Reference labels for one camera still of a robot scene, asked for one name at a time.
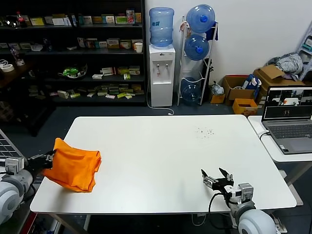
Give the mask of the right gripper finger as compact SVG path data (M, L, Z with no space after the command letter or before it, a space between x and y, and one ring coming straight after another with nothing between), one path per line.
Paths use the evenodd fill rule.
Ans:
M233 175L229 174L226 170L219 168L220 172L222 175L228 180L228 181L233 181Z
M202 178L203 178L203 183L207 186L207 187L212 187L214 184L218 183L218 180L208 176L207 173L201 169L201 173L202 173Z

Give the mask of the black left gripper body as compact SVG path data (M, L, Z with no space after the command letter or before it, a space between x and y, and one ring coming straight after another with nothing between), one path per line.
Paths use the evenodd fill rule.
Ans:
M26 170L37 171L46 168L48 165L47 155L35 155L27 160Z

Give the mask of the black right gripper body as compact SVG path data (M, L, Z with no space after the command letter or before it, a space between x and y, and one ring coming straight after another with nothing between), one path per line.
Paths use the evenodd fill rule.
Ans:
M218 178L212 183L213 191L220 191L221 193L226 193L226 186L233 186L234 181L228 180L227 178Z

